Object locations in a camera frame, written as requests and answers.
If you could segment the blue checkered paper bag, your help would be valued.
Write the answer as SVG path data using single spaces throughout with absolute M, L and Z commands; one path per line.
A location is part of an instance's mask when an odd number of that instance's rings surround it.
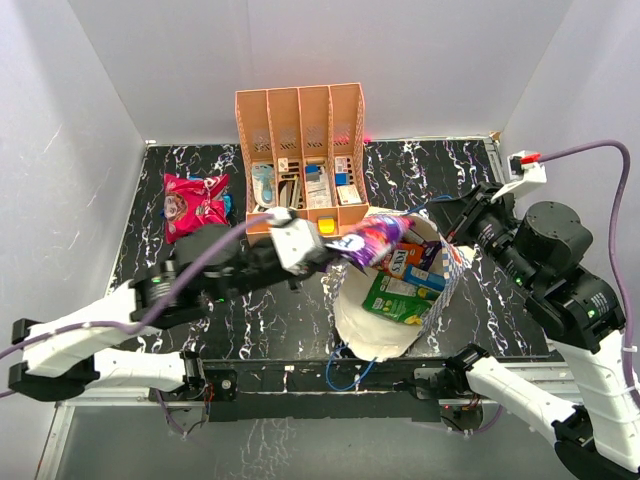
M 409 216 L 415 221 L 415 225 L 399 243 L 422 245 L 424 252 L 418 268 L 442 275 L 446 286 L 439 292 L 440 296 L 422 326 L 396 323 L 369 313 L 361 306 L 375 277 L 383 272 L 376 269 L 382 259 L 376 265 L 364 269 L 356 268 L 346 259 L 343 260 L 333 304 L 335 328 L 342 343 L 333 353 L 339 355 L 342 350 L 348 349 L 369 366 L 401 357 L 429 333 L 449 306 L 459 281 L 471 267 L 475 256 L 473 249 L 449 243 L 425 213 L 372 207 L 363 219 L 376 214 Z M 362 220 L 346 234 L 353 231 Z

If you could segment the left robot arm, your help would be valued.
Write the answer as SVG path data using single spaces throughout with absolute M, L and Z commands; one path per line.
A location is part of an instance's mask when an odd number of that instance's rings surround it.
M 205 226 L 90 305 L 46 323 L 15 321 L 2 354 L 19 351 L 22 358 L 10 367 L 3 394 L 58 402 L 93 388 L 134 387 L 197 398 L 207 383 L 198 354 L 142 354 L 120 344 L 203 317 L 206 300 L 224 302 L 281 282 L 297 289 L 338 257 L 312 229 L 294 220 L 243 248 L 243 226 Z

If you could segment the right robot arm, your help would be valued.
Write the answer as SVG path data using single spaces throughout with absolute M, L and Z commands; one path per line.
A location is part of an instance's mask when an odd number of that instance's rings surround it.
M 470 344 L 446 360 L 447 388 L 491 399 L 540 433 L 578 479 L 639 476 L 639 406 L 624 375 L 626 318 L 613 288 L 580 262 L 593 237 L 577 213 L 538 202 L 522 219 L 498 183 L 427 204 L 454 246 L 478 247 L 522 291 L 525 309 L 564 359 L 581 403 L 563 400 Z

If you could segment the purple Fox's candy bag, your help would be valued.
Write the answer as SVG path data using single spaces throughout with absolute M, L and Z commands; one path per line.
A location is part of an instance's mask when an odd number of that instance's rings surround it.
M 356 268 L 364 269 L 383 259 L 414 225 L 409 216 L 376 214 L 365 217 L 353 231 L 326 247 Z

